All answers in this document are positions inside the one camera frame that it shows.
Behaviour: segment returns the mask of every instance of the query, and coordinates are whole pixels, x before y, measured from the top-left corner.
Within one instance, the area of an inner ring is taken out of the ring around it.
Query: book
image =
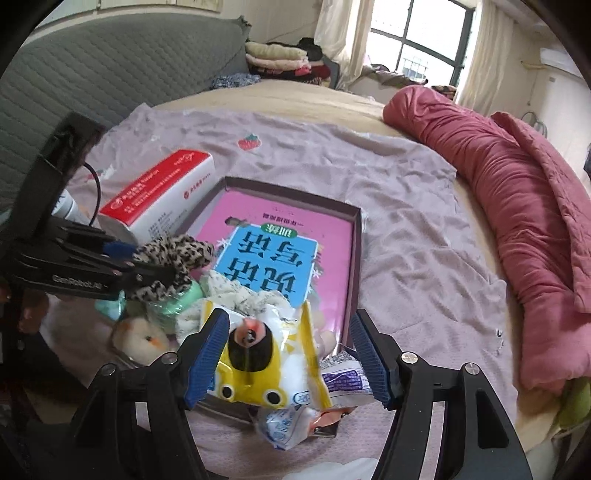
[[[205,222],[195,222],[187,233],[216,246],[212,268],[230,280],[254,291],[277,290],[294,308],[308,300],[314,323],[340,341],[353,236],[349,221],[227,190]]]

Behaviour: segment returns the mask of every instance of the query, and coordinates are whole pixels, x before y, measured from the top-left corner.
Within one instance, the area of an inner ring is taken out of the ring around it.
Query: stack of clothes
[[[266,79],[322,85],[326,79],[330,80],[330,69],[322,61],[320,47],[311,53],[313,59],[309,56],[310,52],[300,48],[300,45],[294,47],[278,43],[265,45],[246,42],[246,60],[251,74]]]

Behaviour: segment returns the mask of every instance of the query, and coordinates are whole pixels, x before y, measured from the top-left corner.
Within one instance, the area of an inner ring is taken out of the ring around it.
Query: snack bag
[[[222,352],[209,393],[230,402],[278,409],[310,405],[330,407],[314,350],[310,308],[301,319],[292,308],[267,305],[254,317],[220,307],[206,300],[203,323],[215,308],[230,317],[230,338]]]
[[[325,411],[295,406],[283,410],[260,408],[253,416],[257,432],[278,450],[290,450],[318,428],[332,425],[356,407],[374,402],[369,382],[359,361],[347,352],[320,362],[331,406]]]

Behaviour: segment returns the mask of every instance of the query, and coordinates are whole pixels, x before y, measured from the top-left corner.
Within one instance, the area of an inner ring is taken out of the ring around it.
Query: window curtain
[[[375,0],[323,0],[314,42],[340,66],[338,88],[361,75]]]
[[[514,21],[492,0],[479,1],[475,20],[478,19],[474,52],[470,64],[466,65],[466,80],[459,86],[456,101],[459,105],[488,116],[493,113],[492,103],[505,74]]]

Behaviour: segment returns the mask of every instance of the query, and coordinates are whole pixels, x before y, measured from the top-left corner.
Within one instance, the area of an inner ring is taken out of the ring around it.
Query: pink blanket
[[[400,90],[384,122],[454,165],[484,208],[524,306],[524,386],[591,377],[591,202],[569,165],[511,115],[484,118],[420,86]]]

